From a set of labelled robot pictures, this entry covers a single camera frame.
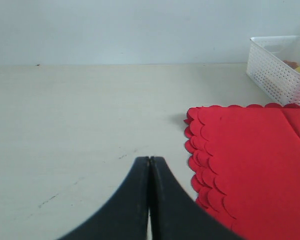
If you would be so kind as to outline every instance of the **white wall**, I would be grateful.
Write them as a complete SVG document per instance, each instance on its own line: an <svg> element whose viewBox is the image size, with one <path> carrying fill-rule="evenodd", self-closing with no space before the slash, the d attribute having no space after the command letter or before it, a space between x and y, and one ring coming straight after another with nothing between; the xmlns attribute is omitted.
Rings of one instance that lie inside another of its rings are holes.
<svg viewBox="0 0 300 240"><path fill-rule="evenodd" d="M246 62L300 0L0 0L0 65Z"/></svg>

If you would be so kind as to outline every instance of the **basket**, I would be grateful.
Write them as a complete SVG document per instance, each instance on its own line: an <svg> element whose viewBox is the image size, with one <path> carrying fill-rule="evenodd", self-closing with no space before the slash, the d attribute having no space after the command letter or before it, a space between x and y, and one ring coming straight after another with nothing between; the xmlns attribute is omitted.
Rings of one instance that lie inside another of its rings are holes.
<svg viewBox="0 0 300 240"><path fill-rule="evenodd" d="M252 37L246 73L274 101L300 106L300 36Z"/></svg>

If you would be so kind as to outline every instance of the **table surface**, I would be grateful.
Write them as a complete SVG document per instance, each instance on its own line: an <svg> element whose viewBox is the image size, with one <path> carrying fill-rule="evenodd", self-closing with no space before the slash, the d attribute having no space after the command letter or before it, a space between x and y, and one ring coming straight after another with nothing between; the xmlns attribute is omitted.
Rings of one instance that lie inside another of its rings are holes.
<svg viewBox="0 0 300 240"><path fill-rule="evenodd" d="M0 240L56 239L165 157L194 199L191 107L267 104L246 64L0 66Z"/></svg>

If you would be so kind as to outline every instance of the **red fabric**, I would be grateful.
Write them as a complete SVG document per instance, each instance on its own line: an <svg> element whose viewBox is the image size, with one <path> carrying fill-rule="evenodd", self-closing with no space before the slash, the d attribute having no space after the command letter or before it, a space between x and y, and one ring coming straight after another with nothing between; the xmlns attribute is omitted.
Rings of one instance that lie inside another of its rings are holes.
<svg viewBox="0 0 300 240"><path fill-rule="evenodd" d="M188 164L196 202L249 240L300 240L300 107L194 107Z"/></svg>

